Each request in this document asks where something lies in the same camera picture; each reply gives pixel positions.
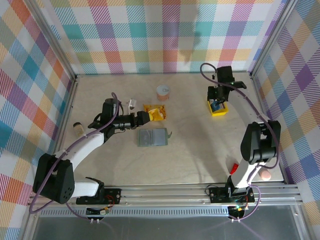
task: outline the cable tie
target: cable tie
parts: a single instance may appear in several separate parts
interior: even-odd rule
[[[69,152],[67,151],[67,149],[63,149],[62,151],[63,151],[63,153],[65,153],[65,155],[68,155],[68,153],[69,153]]]

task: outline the pink object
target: pink object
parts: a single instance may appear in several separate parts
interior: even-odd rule
[[[269,181],[271,179],[271,174],[267,169],[259,171],[259,176],[263,181]]]
[[[170,96],[170,87],[167,85],[160,85],[156,88],[156,97],[159,101],[165,101]]]

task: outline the red object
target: red object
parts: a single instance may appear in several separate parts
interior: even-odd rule
[[[231,175],[234,174],[238,167],[239,167],[239,164],[236,164],[236,163],[233,164],[233,167],[232,167],[232,169],[231,169],[230,174],[231,174]]]

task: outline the metal extrusion bar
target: metal extrusion bar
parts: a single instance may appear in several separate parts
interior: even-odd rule
[[[258,99],[258,103],[259,103],[259,106],[261,108],[261,111],[267,115],[267,111],[264,107],[264,104],[263,104],[263,100],[262,100],[262,97],[261,95],[259,94],[259,88],[256,84],[256,78],[254,76],[251,76],[251,80],[252,80],[252,84],[253,84],[253,87],[254,87],[254,92],[255,92],[255,95],[256,95],[256,98]],[[283,165],[282,161],[279,161],[279,168],[280,168],[280,171],[282,173],[282,176],[283,176],[283,179],[284,179],[284,182],[286,184],[289,183],[289,179],[288,179],[288,176],[287,176],[287,173],[286,173],[286,170],[285,170],[285,166]]]
[[[113,208],[107,215],[87,214],[86,207],[73,207],[73,210],[87,217],[227,217],[229,215],[227,206],[194,206],[194,207],[117,207]],[[40,217],[75,217],[65,207],[50,207],[40,212]]]
[[[30,240],[33,238],[36,231],[39,215],[40,213],[31,215],[28,209],[25,211],[17,239]]]
[[[314,231],[310,228],[311,224],[309,219],[305,218],[307,215],[304,213],[303,205],[292,205],[290,207],[292,210],[292,215],[295,216],[293,219],[295,221],[300,238],[303,240],[316,239]]]
[[[78,89],[78,82],[77,81],[73,81],[71,88],[70,88],[70,95],[68,98],[68,101],[65,105],[65,110],[63,111],[62,114],[62,120],[60,123],[60,127],[57,133],[57,137],[56,137],[56,141],[55,141],[55,146],[53,149],[53,153],[59,151],[61,149],[61,147],[63,146],[63,142],[64,142],[64,137],[65,137],[65,131],[67,128],[67,123],[73,108],[73,104],[74,104],[74,100],[76,97],[76,93],[77,93],[77,89]]]
[[[73,81],[76,81],[76,73],[74,72],[71,64],[65,55],[63,49],[61,48],[55,34],[53,33],[51,27],[49,26],[47,20],[45,19],[44,15],[42,14],[41,9],[39,8],[38,4],[35,0],[24,0],[26,6],[28,7],[29,11],[31,12],[32,16],[34,17],[36,23],[39,25],[43,35],[45,36],[46,40],[48,41],[49,45],[52,47],[54,53],[56,54],[57,58],[61,62],[63,68],[67,71],[68,75],[72,78]]]
[[[298,187],[282,182],[257,183],[261,191],[262,206],[272,205],[299,205],[302,204]],[[163,185],[133,185],[114,186],[108,188],[121,188],[121,200],[114,208],[125,207],[200,207],[200,206],[232,206],[232,203],[210,203],[205,193],[208,184],[163,184]],[[36,208],[46,203],[48,199],[39,197]],[[76,206],[76,199],[69,201]],[[50,206],[61,206],[53,203]],[[103,205],[81,205],[84,207],[104,207]]]
[[[286,5],[284,6],[281,15],[279,16],[275,27],[270,34],[269,38],[266,41],[266,44],[259,55],[258,59],[255,62],[255,65],[252,69],[252,75],[255,76],[259,71],[260,67],[265,63],[272,47],[274,46],[275,42],[278,40],[282,29],[285,27],[285,24],[288,21],[292,11],[295,9],[299,0],[288,0]]]
[[[204,73],[212,73],[213,71],[212,70],[208,70],[208,71],[203,71]],[[232,71],[233,73],[247,73],[248,71],[247,70],[233,70]],[[125,75],[134,75],[134,74],[137,74],[136,72],[125,72],[124,73]],[[161,73],[163,75],[169,75],[169,74],[172,74],[172,73]],[[199,72],[189,72],[189,71],[179,71],[175,74],[199,74]],[[101,76],[108,76],[108,75],[114,75],[114,74],[111,74],[111,73],[99,73],[99,74],[90,74],[90,78],[97,78],[97,77],[101,77]],[[81,78],[87,78],[88,75],[86,74],[78,74],[77,77],[79,79]]]

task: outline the plaid wallpaper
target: plaid wallpaper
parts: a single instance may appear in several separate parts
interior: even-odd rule
[[[14,240],[71,80],[23,0],[0,6],[0,240]]]
[[[248,70],[285,1],[37,0],[78,74]]]
[[[257,84],[267,115],[282,126],[281,158],[320,239],[320,2],[300,0]]]
[[[272,33],[272,30],[274,29],[274,27],[276,26],[276,23],[277,23],[277,20],[282,12],[282,10],[284,9],[286,3],[287,3],[288,0],[281,0],[281,3],[280,5],[278,6],[278,9],[276,10],[273,18],[272,18],[272,21],[267,29],[267,31],[265,32],[264,36],[263,36],[263,39],[262,41],[260,42],[260,45],[253,57],[253,60],[248,68],[248,72],[252,72],[257,60],[258,60],[258,57],[260,56],[260,53],[262,52],[262,50],[264,49],[265,45],[266,45],[266,42],[270,36],[270,34]]]

